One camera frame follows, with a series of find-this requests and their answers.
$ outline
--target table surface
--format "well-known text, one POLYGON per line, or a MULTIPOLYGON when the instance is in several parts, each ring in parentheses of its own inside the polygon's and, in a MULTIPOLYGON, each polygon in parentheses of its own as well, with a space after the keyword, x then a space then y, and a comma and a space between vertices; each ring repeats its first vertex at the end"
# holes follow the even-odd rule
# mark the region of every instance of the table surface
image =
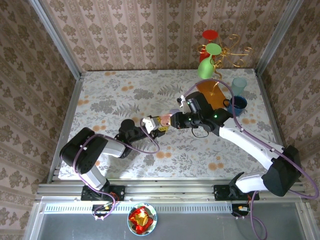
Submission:
MULTIPOLYGON (((245 128, 275 142, 274 133, 253 69, 221 69, 222 80, 231 85, 235 77, 244 77, 247 86, 246 111, 239 117, 245 128)), ((136 126, 143 116, 160 116, 179 108, 177 98, 200 79, 197 70, 139 70, 87 72, 73 117, 69 140, 82 128, 114 137, 124 119, 136 126)), ((229 98, 226 87, 220 86, 229 98)), ((196 129, 195 134, 206 134, 196 129)), ((240 172, 252 172, 262 166, 235 144, 210 134, 196 138, 190 129, 170 127, 157 139, 160 152, 142 154, 132 151, 120 159, 100 155, 97 167, 107 178, 233 178, 240 172)), ((144 151, 156 148, 145 139, 135 147, 144 151)), ((77 180, 73 169, 62 162, 62 180, 77 180)))

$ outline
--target patterned wallpaper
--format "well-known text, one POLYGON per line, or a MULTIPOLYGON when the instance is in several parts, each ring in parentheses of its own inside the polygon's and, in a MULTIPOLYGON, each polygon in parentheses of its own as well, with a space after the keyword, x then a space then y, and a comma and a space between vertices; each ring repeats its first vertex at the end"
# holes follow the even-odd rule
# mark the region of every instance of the patterned wallpaper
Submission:
POLYGON ((79 69, 196 69, 202 32, 252 47, 254 68, 288 0, 42 0, 79 69))
MULTIPOLYGON (((263 73, 287 144, 320 185, 320 1, 304 1, 263 73)), ((308 193, 313 193, 309 182, 308 193)), ((320 199, 312 201, 320 226, 320 199)))
POLYGON ((0 1, 0 239, 22 239, 75 79, 36 12, 0 1))

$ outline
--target clear plastic cup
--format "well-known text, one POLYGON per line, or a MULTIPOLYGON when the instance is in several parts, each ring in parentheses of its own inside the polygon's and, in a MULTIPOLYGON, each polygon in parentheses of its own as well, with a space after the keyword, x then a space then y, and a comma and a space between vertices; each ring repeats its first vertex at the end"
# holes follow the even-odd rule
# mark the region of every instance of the clear plastic cup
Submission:
POLYGON ((247 80, 244 77, 236 77, 232 81, 231 89, 234 96, 239 96, 247 86, 247 80))

